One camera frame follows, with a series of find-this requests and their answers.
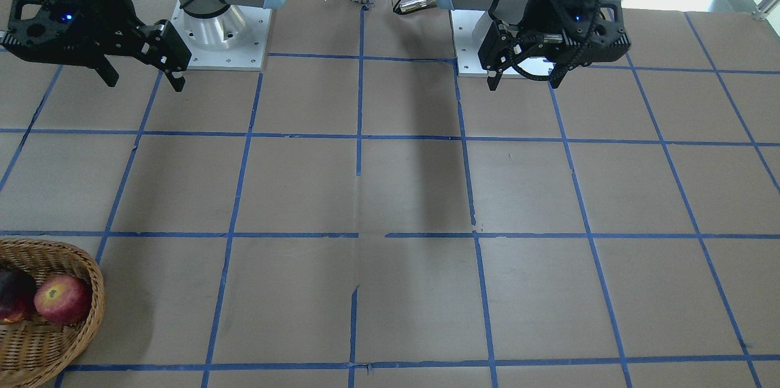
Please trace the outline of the woven wicker basket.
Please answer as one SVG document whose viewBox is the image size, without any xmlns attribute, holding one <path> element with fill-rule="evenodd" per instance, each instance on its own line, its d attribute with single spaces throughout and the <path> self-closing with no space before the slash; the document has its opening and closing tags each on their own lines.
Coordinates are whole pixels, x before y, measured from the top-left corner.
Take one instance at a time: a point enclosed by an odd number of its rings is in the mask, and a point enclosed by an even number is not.
<svg viewBox="0 0 780 388">
<path fill-rule="evenodd" d="M 89 313 L 80 322 L 57 325 L 36 311 L 1 329 L 1 385 L 37 387 L 64 370 L 94 339 L 105 315 L 105 280 L 95 259 L 66 242 L 3 238 L 2 268 L 27 272 L 37 285 L 69 275 L 89 285 Z"/>
</svg>

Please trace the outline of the red yellow apple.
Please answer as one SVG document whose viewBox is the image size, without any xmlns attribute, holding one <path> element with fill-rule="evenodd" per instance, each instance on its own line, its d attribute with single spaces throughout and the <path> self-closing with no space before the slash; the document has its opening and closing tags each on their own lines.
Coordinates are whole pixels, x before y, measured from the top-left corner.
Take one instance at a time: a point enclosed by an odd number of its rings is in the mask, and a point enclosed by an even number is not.
<svg viewBox="0 0 780 388">
<path fill-rule="evenodd" d="M 36 291 L 34 307 L 48 322 L 59 326 L 72 325 L 87 318 L 91 308 L 91 290 L 80 278 L 53 276 Z"/>
</svg>

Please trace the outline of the dark red apple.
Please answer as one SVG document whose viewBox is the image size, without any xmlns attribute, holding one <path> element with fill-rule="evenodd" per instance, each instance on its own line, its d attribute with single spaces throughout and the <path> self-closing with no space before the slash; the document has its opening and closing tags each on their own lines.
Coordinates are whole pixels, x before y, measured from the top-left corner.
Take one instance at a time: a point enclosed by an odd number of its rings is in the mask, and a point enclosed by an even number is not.
<svg viewBox="0 0 780 388">
<path fill-rule="evenodd" d="M 1 324 L 16 324 L 34 311 L 34 278 L 20 269 L 1 270 Z"/>
</svg>

